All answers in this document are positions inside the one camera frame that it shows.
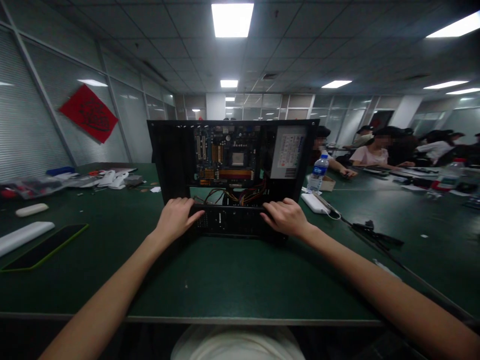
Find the ceiling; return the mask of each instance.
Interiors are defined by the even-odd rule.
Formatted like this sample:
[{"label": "ceiling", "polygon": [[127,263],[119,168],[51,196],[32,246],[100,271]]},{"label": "ceiling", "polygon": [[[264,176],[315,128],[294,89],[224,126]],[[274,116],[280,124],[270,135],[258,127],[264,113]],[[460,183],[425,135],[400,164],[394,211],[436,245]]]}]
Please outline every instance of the ceiling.
[{"label": "ceiling", "polygon": [[[451,80],[480,86],[480,30],[425,38],[480,9],[475,2],[256,0],[248,38],[215,38],[211,0],[45,2],[132,63],[148,61],[176,93],[224,91],[220,79],[238,79],[239,93],[432,99],[447,91],[424,87]],[[266,73],[278,76],[262,80]],[[333,80],[352,83],[321,89]]]}]

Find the open computer case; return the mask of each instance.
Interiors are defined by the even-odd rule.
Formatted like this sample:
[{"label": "open computer case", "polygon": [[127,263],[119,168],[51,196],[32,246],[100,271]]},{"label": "open computer case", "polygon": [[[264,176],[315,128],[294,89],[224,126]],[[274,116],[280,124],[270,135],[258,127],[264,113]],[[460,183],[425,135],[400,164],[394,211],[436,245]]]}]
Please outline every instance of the open computer case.
[{"label": "open computer case", "polygon": [[148,120],[163,202],[208,188],[192,212],[200,234],[286,239],[261,218],[264,202],[299,200],[319,120]]}]

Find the bottle label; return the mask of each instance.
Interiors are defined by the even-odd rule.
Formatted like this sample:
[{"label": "bottle label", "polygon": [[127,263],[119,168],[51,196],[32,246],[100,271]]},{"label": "bottle label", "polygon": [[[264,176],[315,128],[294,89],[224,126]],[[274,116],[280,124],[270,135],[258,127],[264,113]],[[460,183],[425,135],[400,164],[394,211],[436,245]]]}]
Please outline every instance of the bottle label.
[{"label": "bottle label", "polygon": [[439,191],[450,191],[455,189],[458,177],[447,177],[440,175],[432,184],[431,188]]},{"label": "bottle label", "polygon": [[326,167],[314,166],[312,174],[317,176],[324,176],[326,172],[327,172]]}]

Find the red paper banner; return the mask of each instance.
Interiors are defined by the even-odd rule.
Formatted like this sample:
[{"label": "red paper banner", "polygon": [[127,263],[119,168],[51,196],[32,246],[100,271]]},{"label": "red paper banner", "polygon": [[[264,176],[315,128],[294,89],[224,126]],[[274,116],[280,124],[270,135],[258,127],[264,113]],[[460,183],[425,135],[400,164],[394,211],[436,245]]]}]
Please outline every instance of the red paper banner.
[{"label": "red paper banner", "polygon": [[60,111],[102,144],[119,121],[85,84],[63,104]]}]

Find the ceiling light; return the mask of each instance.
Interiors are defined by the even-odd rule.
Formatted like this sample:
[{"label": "ceiling light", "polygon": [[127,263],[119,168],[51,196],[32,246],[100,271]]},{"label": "ceiling light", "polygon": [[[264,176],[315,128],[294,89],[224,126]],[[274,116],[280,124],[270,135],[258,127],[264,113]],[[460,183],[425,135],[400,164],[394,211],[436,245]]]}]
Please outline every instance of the ceiling light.
[{"label": "ceiling light", "polygon": [[451,86],[465,84],[465,83],[468,83],[468,81],[449,81],[449,82],[443,82],[437,85],[427,86],[427,87],[424,87],[424,89],[443,89],[443,88],[448,88]]},{"label": "ceiling light", "polygon": [[87,85],[92,85],[92,86],[108,87],[107,84],[104,84],[103,82],[92,80],[92,79],[77,79],[77,81]]},{"label": "ceiling light", "polygon": [[427,38],[457,38],[478,28],[480,28],[480,11],[428,35]]},{"label": "ceiling light", "polygon": [[476,91],[480,91],[480,88],[478,87],[472,87],[471,89],[465,89],[465,90],[458,90],[458,91],[452,91],[452,92],[447,92],[448,95],[460,95],[460,94],[468,94],[468,93],[474,93]]},{"label": "ceiling light", "polygon": [[322,88],[336,89],[343,85],[350,84],[351,82],[352,82],[351,80],[335,80],[335,81],[332,81],[331,83],[328,83],[327,85],[323,85]]},{"label": "ceiling light", "polygon": [[238,84],[238,80],[220,80],[220,86],[222,88],[236,88]]},{"label": "ceiling light", "polygon": [[213,27],[217,38],[246,38],[254,11],[252,3],[212,4]]}]

